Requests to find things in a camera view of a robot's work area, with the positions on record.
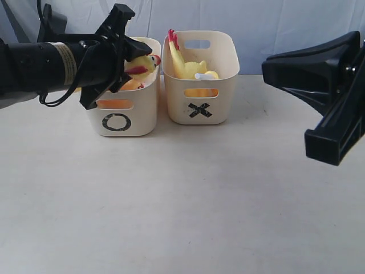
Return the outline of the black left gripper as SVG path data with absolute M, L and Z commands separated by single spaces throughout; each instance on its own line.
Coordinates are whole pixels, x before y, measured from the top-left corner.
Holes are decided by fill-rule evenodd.
M 135 12 L 126 4 L 116 3 L 97 29 L 101 40 L 90 48 L 91 59 L 87 62 L 87 75 L 96 79 L 82 87 L 80 96 L 80 104 L 86 110 L 96 107 L 96 101 L 105 92 L 116 93 L 132 79 L 124 72 L 126 61 L 152 53 L 146 43 L 125 35 L 125 27 L 134 16 Z

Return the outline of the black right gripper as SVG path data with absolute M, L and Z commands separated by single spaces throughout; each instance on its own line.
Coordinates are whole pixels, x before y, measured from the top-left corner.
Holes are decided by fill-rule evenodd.
M 266 84 L 321 115 L 328 112 L 316 128 L 305 132 L 305 155 L 310 159 L 338 166 L 364 135 L 360 41 L 360 32 L 350 31 L 317 46 L 271 55 L 261 65 Z

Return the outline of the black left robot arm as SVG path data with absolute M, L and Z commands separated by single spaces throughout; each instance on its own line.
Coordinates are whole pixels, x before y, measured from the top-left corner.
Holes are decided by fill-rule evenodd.
M 81 89 L 80 104 L 91 110 L 107 91 L 116 93 L 131 80 L 125 62 L 152 49 L 126 36 L 135 12 L 116 3 L 95 33 L 66 34 L 54 30 L 51 5 L 37 1 L 40 21 L 36 42 L 1 42 L 1 108 L 37 98 L 56 107 Z

